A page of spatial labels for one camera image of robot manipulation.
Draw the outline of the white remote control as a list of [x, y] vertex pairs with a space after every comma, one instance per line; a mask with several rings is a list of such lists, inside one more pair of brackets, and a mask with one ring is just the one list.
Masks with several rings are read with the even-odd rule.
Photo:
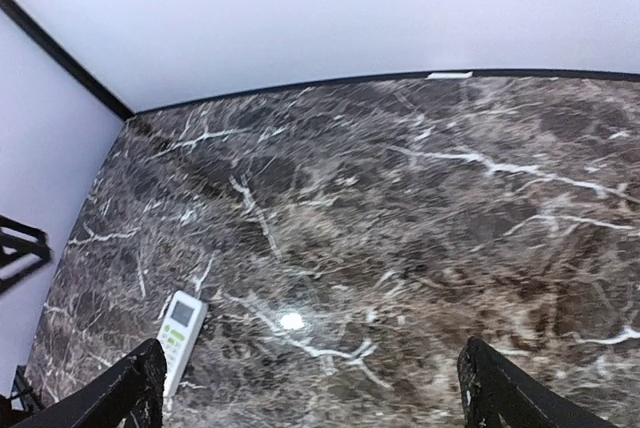
[[184, 291], [173, 294], [157, 336], [167, 366], [165, 397], [173, 397], [178, 389], [206, 313], [207, 304], [201, 300]]

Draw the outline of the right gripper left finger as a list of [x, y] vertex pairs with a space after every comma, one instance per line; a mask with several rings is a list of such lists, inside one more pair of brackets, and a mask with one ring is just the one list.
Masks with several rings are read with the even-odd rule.
[[9, 411], [11, 427], [161, 427], [166, 359], [150, 338], [84, 388], [41, 411]]

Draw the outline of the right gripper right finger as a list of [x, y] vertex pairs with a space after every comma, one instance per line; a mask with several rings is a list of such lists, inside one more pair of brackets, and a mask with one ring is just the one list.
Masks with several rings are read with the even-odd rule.
[[612, 424], [547, 389], [484, 340], [470, 337], [457, 360], [467, 427], [588, 428]]

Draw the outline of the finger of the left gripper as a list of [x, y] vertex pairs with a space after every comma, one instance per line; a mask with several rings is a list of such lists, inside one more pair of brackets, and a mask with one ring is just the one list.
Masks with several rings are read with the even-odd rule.
[[8, 277], [1, 276], [1, 292], [6, 293], [52, 261], [48, 235], [35, 227], [1, 216], [1, 271], [21, 266]]

